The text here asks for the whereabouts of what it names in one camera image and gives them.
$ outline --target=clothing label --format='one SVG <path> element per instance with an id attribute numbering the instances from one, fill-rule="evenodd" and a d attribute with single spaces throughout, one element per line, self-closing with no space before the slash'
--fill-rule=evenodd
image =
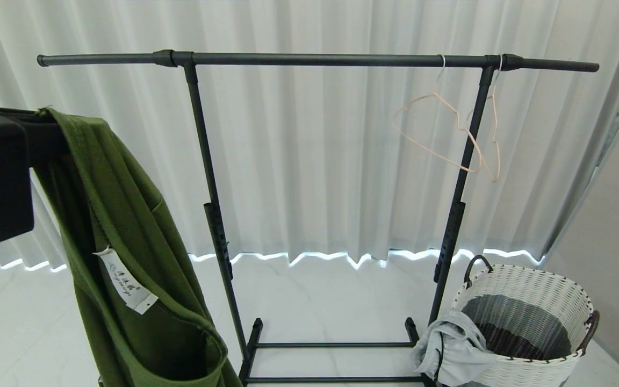
<path id="1" fill-rule="evenodd" d="M 113 248 L 107 247 L 103 252 L 94 254 L 102 258 L 113 287 L 116 288 L 118 295 L 125 301 L 128 308 L 144 314 L 157 302 L 158 297 L 133 277 Z"/>

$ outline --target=basket rim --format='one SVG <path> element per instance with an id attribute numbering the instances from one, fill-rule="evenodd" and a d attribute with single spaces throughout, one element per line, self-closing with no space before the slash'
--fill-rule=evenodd
<path id="1" fill-rule="evenodd" d="M 577 289 L 579 289 L 580 292 L 584 295 L 584 297 L 587 300 L 587 307 L 589 309 L 589 312 L 590 313 L 594 313 L 594 311 L 595 311 L 594 304 L 592 303 L 592 299 L 589 297 L 589 294 L 587 293 L 587 291 L 585 291 L 584 288 L 582 288 L 582 286 L 580 286 L 580 284 L 578 284 L 577 282 L 573 281 L 572 279 L 569 279 L 568 277 L 565 277 L 565 275 L 551 273 L 550 271 L 539 270 L 539 269 L 532 269 L 532 268 L 517 266 L 517 265 L 514 265 L 514 264 L 492 264 L 491 267 L 484 267 L 482 270 L 479 270 L 479 272 L 477 272 L 472 277 L 470 277 L 470 282 L 471 282 L 472 286 L 474 285 L 474 282 L 479 279 L 479 277 L 481 277 L 482 275 L 488 274 L 489 270 L 493 270 L 496 267 L 503 267 L 503 268 L 508 268 L 510 270 L 518 270 L 518 271 L 520 271 L 520 270 L 522 270 L 522 271 L 526 271 L 526 270 L 537 271 L 537 272 L 540 272 L 542 275 L 550 275 L 550 276 L 554 276 L 554 277 L 558 277 L 560 279 L 563 279 L 563 280 L 569 282 L 570 285 L 577 287 Z M 460 296 L 467 289 L 468 289 L 467 288 L 467 284 L 465 282 L 463 282 L 462 286 L 460 286 L 460 288 L 457 291 L 457 294 L 455 295 L 454 301 L 452 301 L 451 308 L 455 308 L 455 306 L 457 306 L 457 303 L 458 303 L 458 301 L 460 299 Z M 585 325 L 585 327 L 584 327 L 585 331 L 589 332 L 589 328 L 590 327 L 591 327 L 591 324 Z M 510 363 L 516 363 L 516 364 L 519 364 L 519 363 L 535 363 L 535 365 L 538 366 L 540 364 L 546 365 L 546 364 L 556 363 L 556 362 L 565 362 L 565 361 L 569 361 L 569 360 L 572 360 L 572 359 L 574 359 L 576 361 L 582 355 L 584 355 L 584 350 L 582 348 L 577 348 L 576 351 L 574 351 L 573 353 L 571 353 L 568 356 L 558 357 L 558 358 L 550 359 L 550 360 L 532 360 L 532 359 L 524 359 L 522 357 L 512 357 L 512 356 L 503 356 L 503 355 L 496 355 L 496 359 L 498 361 L 510 362 Z"/>

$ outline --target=laundry basket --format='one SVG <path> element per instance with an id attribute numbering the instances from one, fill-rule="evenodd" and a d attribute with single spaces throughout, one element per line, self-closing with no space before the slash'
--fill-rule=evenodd
<path id="1" fill-rule="evenodd" d="M 472 266 L 486 269 L 470 278 Z M 581 286 L 557 274 L 472 259 L 452 308 L 467 314 L 497 361 L 466 386 L 552 387 L 570 376 L 599 325 Z"/>

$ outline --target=green fabric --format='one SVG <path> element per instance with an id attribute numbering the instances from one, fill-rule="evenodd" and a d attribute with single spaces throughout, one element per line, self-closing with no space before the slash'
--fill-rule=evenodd
<path id="1" fill-rule="evenodd" d="M 35 172 L 59 219 L 105 386 L 240 387 L 157 187 L 104 120 L 40 114 L 56 118 L 71 151 Z M 144 314 L 126 306 L 93 255 L 107 246 L 159 297 Z"/>

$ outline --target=black metal clothes rack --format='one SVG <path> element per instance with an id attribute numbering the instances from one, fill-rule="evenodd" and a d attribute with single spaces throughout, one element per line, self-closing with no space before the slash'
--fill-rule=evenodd
<path id="1" fill-rule="evenodd" d="M 219 270 L 226 289 L 228 305 L 233 316 L 238 345 L 243 357 L 239 377 L 243 385 L 274 384 L 274 383 L 375 383 L 375 382 L 416 382 L 427 386 L 435 386 L 435 382 L 422 374 L 421 376 L 402 377 L 251 377 L 255 354 L 257 350 L 266 348 L 412 348 L 419 335 L 412 318 L 405 320 L 405 331 L 408 341 L 401 342 L 297 342 L 297 343 L 262 343 L 260 342 L 263 323 L 260 318 L 255 319 L 250 338 L 245 340 L 245 333 L 238 311 L 233 291 L 233 267 L 226 247 L 226 233 L 221 218 L 221 205 L 217 193 L 214 166 L 207 139 L 202 103 L 197 85 L 197 66 L 201 65 L 248 65 L 248 66 L 374 66 L 374 67 L 419 67 L 419 68 L 479 68 L 479 90 L 472 113 L 470 132 L 477 137 L 479 124 L 484 113 L 484 105 L 488 96 L 492 76 L 497 69 L 511 71 L 516 69 L 553 69 L 564 71 L 584 71 L 594 73 L 599 69 L 597 63 L 583 63 L 574 61 L 554 61 L 547 59 L 525 59 L 513 54 L 486 55 L 486 56 L 445 56 L 445 62 L 440 55 L 336 55 L 336 54 L 233 54 L 233 53 L 198 53 L 178 52 L 164 49 L 145 54 L 83 54 L 83 55 L 39 55 L 37 62 L 40 66 L 90 65 L 90 64 L 129 64 L 151 63 L 167 67 L 182 67 L 188 83 L 194 114 L 199 147 L 209 190 L 210 203 L 204 205 L 211 238 L 214 243 Z M 461 164 L 470 166 L 474 145 L 467 139 Z M 447 282 L 450 263 L 454 255 L 457 236 L 462 223 L 465 203 L 462 202 L 467 179 L 467 172 L 460 169 L 455 184 L 454 196 L 450 204 L 450 212 L 441 252 L 434 272 L 434 281 L 437 282 L 433 305 L 430 311 L 429 323 L 438 316 L 441 301 Z"/>

